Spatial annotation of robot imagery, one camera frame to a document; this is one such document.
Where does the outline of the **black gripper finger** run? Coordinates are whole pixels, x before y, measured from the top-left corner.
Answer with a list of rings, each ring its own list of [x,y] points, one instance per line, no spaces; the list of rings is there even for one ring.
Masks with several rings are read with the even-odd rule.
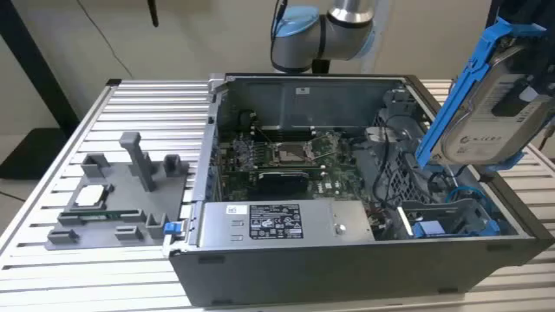
[[[535,76],[528,75],[516,80],[512,88],[492,108],[496,117],[515,117],[526,106],[539,97],[534,88]]]

